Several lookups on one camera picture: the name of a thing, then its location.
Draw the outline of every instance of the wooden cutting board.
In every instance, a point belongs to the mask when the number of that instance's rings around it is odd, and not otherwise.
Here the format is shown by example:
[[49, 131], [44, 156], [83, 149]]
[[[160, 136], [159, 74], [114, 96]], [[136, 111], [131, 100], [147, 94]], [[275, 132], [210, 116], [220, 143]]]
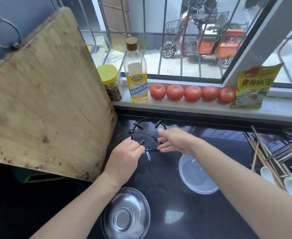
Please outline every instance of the wooden cutting board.
[[0, 163], [94, 181], [116, 121], [69, 8], [0, 61]]

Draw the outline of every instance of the stainless steel bowl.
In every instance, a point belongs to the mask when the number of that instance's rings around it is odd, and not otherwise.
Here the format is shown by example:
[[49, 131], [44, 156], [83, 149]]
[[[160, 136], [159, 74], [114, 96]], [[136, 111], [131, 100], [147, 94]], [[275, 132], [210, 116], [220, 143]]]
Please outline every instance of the stainless steel bowl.
[[106, 239], [142, 239], [148, 231], [150, 209], [144, 195], [134, 188], [121, 188], [102, 212]]

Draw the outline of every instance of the spice jar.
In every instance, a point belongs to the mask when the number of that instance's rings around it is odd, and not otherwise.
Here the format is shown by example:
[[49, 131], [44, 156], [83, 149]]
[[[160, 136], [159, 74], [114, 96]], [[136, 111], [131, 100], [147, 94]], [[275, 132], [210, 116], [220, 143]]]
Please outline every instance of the spice jar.
[[98, 66], [97, 71], [111, 101], [120, 101], [124, 92], [124, 84], [117, 68], [114, 65], [106, 64]]

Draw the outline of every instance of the food packet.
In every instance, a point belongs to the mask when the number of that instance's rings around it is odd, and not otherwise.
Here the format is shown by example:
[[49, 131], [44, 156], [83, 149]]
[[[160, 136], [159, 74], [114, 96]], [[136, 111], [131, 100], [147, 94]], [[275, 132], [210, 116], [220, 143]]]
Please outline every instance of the food packet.
[[240, 72], [236, 100], [230, 108], [261, 108], [263, 98], [267, 95], [283, 64], [267, 67], [259, 65]]

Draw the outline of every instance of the hand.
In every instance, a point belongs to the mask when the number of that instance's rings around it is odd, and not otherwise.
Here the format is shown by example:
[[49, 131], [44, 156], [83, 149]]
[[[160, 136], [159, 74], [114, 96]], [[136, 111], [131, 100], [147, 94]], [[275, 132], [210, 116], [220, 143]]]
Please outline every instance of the hand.
[[159, 142], [167, 141], [164, 144], [158, 146], [158, 150], [161, 152], [178, 151], [183, 154], [192, 155], [192, 148], [196, 146], [196, 143], [201, 139], [197, 138], [179, 128], [171, 128], [168, 130], [158, 129], [160, 138]]
[[120, 189], [132, 176], [137, 168], [140, 156], [145, 152], [145, 147], [138, 142], [126, 138], [113, 149], [105, 166], [104, 175], [115, 188]]

